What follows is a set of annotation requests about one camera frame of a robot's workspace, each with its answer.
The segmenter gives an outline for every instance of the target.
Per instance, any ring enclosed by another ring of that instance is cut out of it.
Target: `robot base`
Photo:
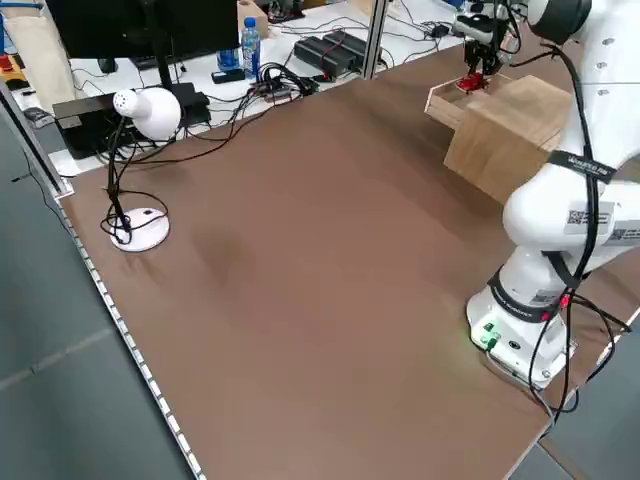
[[[120,250],[144,252],[162,243],[169,235],[169,218],[155,208],[136,208],[125,215],[133,230],[127,233],[120,228],[111,229],[111,242]]]
[[[533,349],[544,323],[528,323],[511,316],[498,305],[489,287],[469,300],[467,320],[473,343],[487,350],[489,341],[496,339],[490,355],[506,370],[527,382]],[[566,332],[562,318],[556,315],[540,344],[531,377],[533,385],[540,390],[546,388],[564,367]],[[576,344],[572,340],[571,356],[575,349]]]

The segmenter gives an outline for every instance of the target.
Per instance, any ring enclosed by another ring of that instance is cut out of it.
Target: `gray floor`
[[[0,478],[191,478],[75,246],[32,179],[11,183],[26,160],[1,122]],[[37,133],[63,148],[55,127]],[[624,338],[550,436],[586,478],[638,477],[639,355]],[[511,478],[570,476],[536,446]]]
[[[192,478],[2,122],[0,478]]]

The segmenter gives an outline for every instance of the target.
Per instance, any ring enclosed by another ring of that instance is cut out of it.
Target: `qr code label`
[[[640,245],[640,221],[627,220],[616,222],[613,227],[613,233],[605,245],[616,247],[633,247]]]
[[[611,221],[613,204],[611,202],[601,202],[598,215],[598,234],[605,233]],[[572,208],[567,216],[564,233],[585,234],[589,226],[589,214],[585,208]]]
[[[586,219],[586,212],[571,210],[569,212],[569,225],[582,225]]]

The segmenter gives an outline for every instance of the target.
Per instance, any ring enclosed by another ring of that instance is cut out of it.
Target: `desk lamp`
[[[168,141],[178,129],[182,110],[178,99],[164,88],[147,88],[140,92],[123,90],[113,96],[113,106],[123,117],[150,140]],[[115,226],[111,227],[111,241],[125,252],[144,252],[167,238],[169,218],[155,208],[135,208],[124,213],[118,199],[115,175],[115,150],[118,138],[109,156],[109,185],[107,192],[116,212]]]

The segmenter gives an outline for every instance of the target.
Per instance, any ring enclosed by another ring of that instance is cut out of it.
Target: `metal edge strip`
[[[87,270],[89,271],[89,273],[91,274],[91,278],[93,279],[96,285],[96,288],[100,293],[100,297],[102,297],[102,300],[104,301],[104,304],[107,307],[107,310],[109,310],[111,318],[113,319],[113,322],[115,323],[116,328],[120,333],[120,337],[124,341],[124,344],[127,346],[127,349],[131,354],[131,358],[137,365],[140,375],[142,376],[145,383],[147,384],[147,387],[149,388],[149,392],[153,396],[153,399],[155,400],[156,405],[158,406],[158,409],[160,410],[160,413],[162,414],[167,424],[167,427],[171,431],[171,434],[173,435],[176,445],[182,452],[182,455],[184,456],[185,461],[189,465],[189,468],[191,469],[191,472],[193,473],[194,478],[196,480],[207,480],[207,477],[202,471],[202,467],[200,466],[200,463],[198,462],[193,451],[191,450],[191,447],[189,445],[189,442],[187,441],[187,438],[184,432],[182,432],[182,430],[180,429],[180,424],[176,420],[175,414],[169,407],[169,403],[167,402],[167,399],[162,394],[162,390],[160,389],[158,382],[153,377],[153,374],[149,365],[147,365],[147,363],[145,362],[142,352],[140,351],[140,348],[135,343],[133,336],[129,332],[127,324],[125,323],[124,319],[122,318],[122,315],[120,315],[120,312],[116,308],[113,298],[111,297],[111,295],[109,295],[109,292],[107,291],[107,288],[104,282],[102,281],[100,274],[98,273],[98,270],[95,268],[95,265],[93,264],[93,262],[91,261],[91,258],[89,257],[89,253],[87,252],[86,248],[82,244],[80,237],[78,237],[75,229],[73,228],[73,224],[71,223],[71,220],[67,216],[66,212],[64,211],[64,209],[60,204],[58,204],[58,206],[60,208],[64,221],[69,229],[69,232],[71,233],[73,241],[76,244],[76,247],[78,248],[78,252],[80,253],[82,260],[84,261],[84,264],[87,267]]]

